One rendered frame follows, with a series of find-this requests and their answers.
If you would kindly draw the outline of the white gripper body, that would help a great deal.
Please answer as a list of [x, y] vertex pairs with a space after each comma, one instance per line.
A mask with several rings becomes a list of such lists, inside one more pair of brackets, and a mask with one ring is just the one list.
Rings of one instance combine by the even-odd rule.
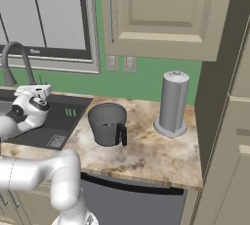
[[19, 96], [23, 92], [30, 92], [35, 97], [47, 98], [52, 92], [52, 86], [50, 84], [23, 85], [16, 89], [14, 95]]

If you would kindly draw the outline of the dark grey curved faucet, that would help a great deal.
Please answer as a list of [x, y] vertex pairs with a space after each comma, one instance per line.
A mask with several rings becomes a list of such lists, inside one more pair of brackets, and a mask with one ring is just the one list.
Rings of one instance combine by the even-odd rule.
[[2, 63], [2, 68], [3, 68], [3, 73], [4, 73], [5, 85], [6, 86], [15, 86], [17, 84], [17, 81], [15, 80], [15, 77], [13, 76], [11, 69], [9, 67], [9, 63], [8, 63], [8, 55], [13, 47], [18, 47], [19, 50], [21, 51], [21, 55], [22, 55], [22, 59], [23, 59], [24, 65], [25, 65], [27, 77], [29, 79], [29, 84], [36, 85], [28, 55], [25, 52], [23, 45], [17, 41], [9, 42], [8, 44], [6, 44], [4, 46], [3, 51], [2, 51], [1, 63]]

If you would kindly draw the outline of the dark grey sink basin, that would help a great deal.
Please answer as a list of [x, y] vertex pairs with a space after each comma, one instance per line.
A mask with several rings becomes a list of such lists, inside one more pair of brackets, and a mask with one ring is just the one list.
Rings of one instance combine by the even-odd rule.
[[45, 123], [7, 140], [7, 143], [61, 151], [92, 98], [51, 94], [45, 100], [36, 98], [35, 102], [39, 107], [47, 106]]

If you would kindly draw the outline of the beige base cupboard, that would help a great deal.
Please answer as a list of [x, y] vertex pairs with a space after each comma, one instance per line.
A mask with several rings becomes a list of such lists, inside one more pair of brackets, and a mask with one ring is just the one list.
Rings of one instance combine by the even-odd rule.
[[4, 200], [8, 202], [4, 206], [0, 200], [0, 225], [52, 225], [60, 212], [51, 205], [50, 188], [51, 182], [46, 181], [30, 192], [10, 190], [20, 204], [18, 209], [8, 190], [0, 190]]

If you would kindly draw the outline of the grey paper towel holder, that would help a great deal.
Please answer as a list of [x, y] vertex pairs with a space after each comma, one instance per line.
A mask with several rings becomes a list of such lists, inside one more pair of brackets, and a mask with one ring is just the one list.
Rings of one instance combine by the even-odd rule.
[[184, 111], [188, 94], [189, 76], [179, 70], [164, 73], [160, 115], [154, 121], [154, 129], [166, 137], [179, 137], [186, 133], [188, 126]]

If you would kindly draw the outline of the grey dishwasher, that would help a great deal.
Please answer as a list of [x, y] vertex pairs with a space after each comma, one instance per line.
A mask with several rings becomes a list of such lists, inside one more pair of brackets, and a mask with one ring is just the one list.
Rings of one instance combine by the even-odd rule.
[[81, 173], [100, 225], [180, 225], [187, 190]]

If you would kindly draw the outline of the tall beige cupboard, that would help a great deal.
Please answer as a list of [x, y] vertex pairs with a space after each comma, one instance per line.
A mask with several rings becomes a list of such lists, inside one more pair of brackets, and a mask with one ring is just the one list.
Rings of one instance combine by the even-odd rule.
[[229, 0], [217, 61], [202, 64], [195, 99], [195, 117], [203, 190], [189, 190], [180, 225], [214, 225], [226, 193], [233, 159], [222, 129], [231, 83], [249, 29], [247, 0]]

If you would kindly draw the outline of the window with dark frame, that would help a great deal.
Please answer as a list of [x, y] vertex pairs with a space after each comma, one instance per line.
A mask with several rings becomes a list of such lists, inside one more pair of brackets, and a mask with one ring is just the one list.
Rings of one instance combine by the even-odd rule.
[[95, 0], [0, 0], [0, 53], [11, 41], [34, 69], [100, 72]]

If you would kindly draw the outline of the beige wall socket plate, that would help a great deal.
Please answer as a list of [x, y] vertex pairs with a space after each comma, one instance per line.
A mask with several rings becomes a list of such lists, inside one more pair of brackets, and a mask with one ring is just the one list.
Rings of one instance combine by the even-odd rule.
[[109, 71], [119, 71], [119, 57], [108, 55], [105, 57], [106, 69]]
[[125, 72], [137, 71], [137, 59], [135, 57], [126, 56], [123, 58], [123, 70]]

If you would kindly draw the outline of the beige wall cupboard door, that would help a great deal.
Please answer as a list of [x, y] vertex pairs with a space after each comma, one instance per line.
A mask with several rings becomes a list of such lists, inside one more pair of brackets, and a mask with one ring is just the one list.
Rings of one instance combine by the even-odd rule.
[[111, 0], [111, 5], [113, 43], [102, 0], [108, 55], [217, 60], [229, 0]]

